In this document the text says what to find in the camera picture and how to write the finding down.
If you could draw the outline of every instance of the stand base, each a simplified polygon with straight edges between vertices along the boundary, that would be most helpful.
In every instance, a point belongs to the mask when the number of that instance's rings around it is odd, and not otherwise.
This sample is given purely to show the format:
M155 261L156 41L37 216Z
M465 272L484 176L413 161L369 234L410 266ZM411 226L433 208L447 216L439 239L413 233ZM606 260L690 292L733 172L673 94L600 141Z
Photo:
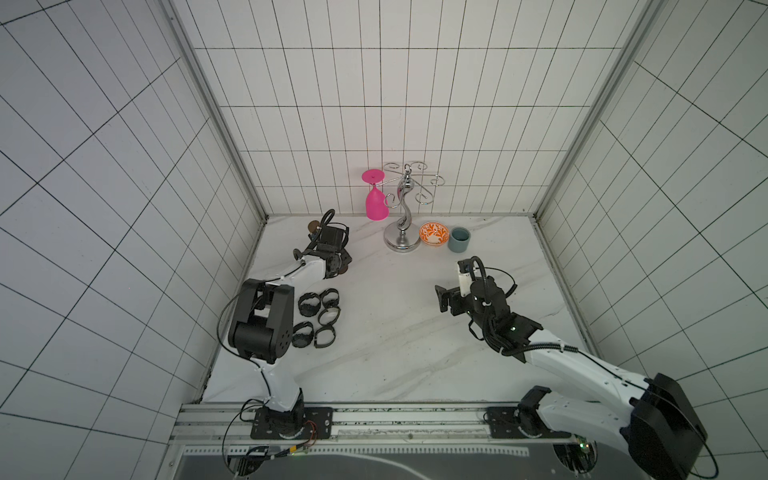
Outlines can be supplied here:
M397 222L390 223L384 229L384 243L395 252L410 252L422 242L419 237L419 228L411 223L405 230L397 227Z

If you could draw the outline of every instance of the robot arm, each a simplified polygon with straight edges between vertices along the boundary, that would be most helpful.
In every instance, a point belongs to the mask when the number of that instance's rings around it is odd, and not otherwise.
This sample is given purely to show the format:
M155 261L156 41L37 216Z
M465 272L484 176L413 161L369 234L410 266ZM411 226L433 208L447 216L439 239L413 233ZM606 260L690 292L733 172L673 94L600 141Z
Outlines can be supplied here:
M475 275L475 264L480 277ZM682 480L705 441L701 425L682 388L659 373L647 379L563 343L539 323L513 313L507 292L485 275L478 257L458 262L459 286L435 286L440 311L468 313L469 329L503 356L513 356L554 373L598 402L569 399L543 386L518 405L516 420L526 436L570 432L627 453L657 480ZM472 324L482 331L482 338Z
M296 298L314 283L346 272L352 257L345 246L349 228L331 225L334 210L323 219L310 223L310 244L294 250L295 262L277 278L249 278L237 298L227 341L237 354L255 363L264 378L268 398L265 406L280 420L287 432L301 426L303 398L299 386L278 360L288 351L293 336L293 319L297 317Z
M310 244L293 251L296 262L277 278L249 278L237 299L227 340L245 359L255 357L269 364L285 355L293 334L294 299L314 283L332 278L346 269L352 257L345 247L349 228L331 226L334 210L310 223ZM268 316L260 315L269 308Z

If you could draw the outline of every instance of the white marble table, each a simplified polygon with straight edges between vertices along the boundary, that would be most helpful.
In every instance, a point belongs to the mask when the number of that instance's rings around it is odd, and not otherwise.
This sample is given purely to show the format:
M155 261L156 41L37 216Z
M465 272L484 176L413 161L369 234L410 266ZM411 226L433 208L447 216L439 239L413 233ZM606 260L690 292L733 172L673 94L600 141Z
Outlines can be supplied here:
M292 249L307 243L312 217L272 217L264 230L251 270L270 278L293 261ZM288 366L307 402L469 402L518 401L532 386L549 386L583 397L560 379L511 357L493 352L467 330L466 315L440 313L435 285L458 286L456 262L479 256L515 276L512 311L540 322L568 344L584 347L581 336L548 268L527 217L416 217L472 232L465 253L447 245L421 245L410 253L389 250L382 231L390 217L335 217L350 227L349 271L311 289L340 291L342 315L336 341L326 349L289 348L280 360ZM511 285L492 272L505 290ZM295 318L299 323L305 317ZM220 352L204 402L242 402L265 395L263 380L242 359Z

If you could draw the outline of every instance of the black bracelet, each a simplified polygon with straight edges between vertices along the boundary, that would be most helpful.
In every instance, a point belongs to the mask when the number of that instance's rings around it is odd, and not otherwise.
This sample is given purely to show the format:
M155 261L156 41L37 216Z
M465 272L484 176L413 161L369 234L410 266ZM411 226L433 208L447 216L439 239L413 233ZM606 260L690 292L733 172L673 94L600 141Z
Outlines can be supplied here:
M331 332L333 332L333 338L332 338L332 339L331 339L331 341L330 341L330 342L328 342L328 343L318 343L318 342L317 342L317 334L318 334L318 333L320 333L320 332L324 332L324 331L326 331L326 330L330 330ZM325 325L325 326L321 326L321 327L320 327L319 329L317 329L317 331L315 332L315 348L316 348L316 349L324 349L324 348L326 348L327 346L331 346L331 344L332 344L333 342L335 342L335 341L336 341L336 331L334 330L334 328L333 328L333 325Z
M323 323L323 315L328 313L330 310L335 310L336 311L336 317L334 317L333 320L330 320L329 322ZM336 323L336 321L339 319L339 315L341 315L341 307L340 306L330 306L328 308L323 309L323 311L320 312L320 314L317 316L317 322L321 326L331 326L334 323Z
M336 298L325 300L326 296L332 293L336 294ZM332 306L339 306L339 299L340 299L339 291L336 290L335 288L329 288L328 290L320 294L320 302L323 303L323 306L326 307L326 309L329 309Z
M311 330L309 333L296 333L301 329L309 327ZM315 327L312 322L301 322L298 325L293 326L293 338L290 340L291 345L297 349L302 349L312 343L315 338Z
M312 303L304 303L307 300L311 300L313 298L320 300L320 295L317 293L308 292L299 297L299 313L301 313L302 316L315 316L320 311L320 301L317 302L317 305Z

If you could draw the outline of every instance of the mounting plate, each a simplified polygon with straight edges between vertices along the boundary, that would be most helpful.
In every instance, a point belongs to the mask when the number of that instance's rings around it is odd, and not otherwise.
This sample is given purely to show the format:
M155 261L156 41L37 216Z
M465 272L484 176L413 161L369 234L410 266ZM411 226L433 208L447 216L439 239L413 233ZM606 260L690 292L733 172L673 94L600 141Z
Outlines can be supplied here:
M329 439L333 424L333 409L331 407L304 407L304 420L312 420L317 425L317 439ZM312 428L305 425L299 433L288 439L270 428L266 419L266 409L256 410L253 417L253 427L250 437L254 440L307 440L312 435Z
M568 432L548 431L532 437L523 433L520 422L515 417L517 407L488 407L484 420L491 427L492 439L569 439L573 435Z

